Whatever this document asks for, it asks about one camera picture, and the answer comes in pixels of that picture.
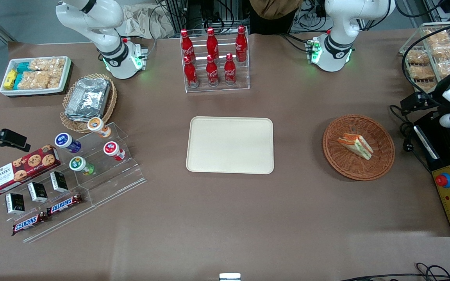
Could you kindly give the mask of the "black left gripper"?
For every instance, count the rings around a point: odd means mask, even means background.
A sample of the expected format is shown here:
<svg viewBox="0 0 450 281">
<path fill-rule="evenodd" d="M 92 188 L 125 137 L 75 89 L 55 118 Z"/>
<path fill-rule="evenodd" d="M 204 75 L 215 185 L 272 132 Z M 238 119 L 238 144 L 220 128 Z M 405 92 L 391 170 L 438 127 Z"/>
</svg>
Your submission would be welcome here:
<svg viewBox="0 0 450 281">
<path fill-rule="evenodd" d="M 400 102 L 400 112 L 403 117 L 407 117 L 412 112 L 439 106 L 442 106 L 442 104 L 435 99 L 435 95 L 422 94 L 416 91 Z"/>
</svg>

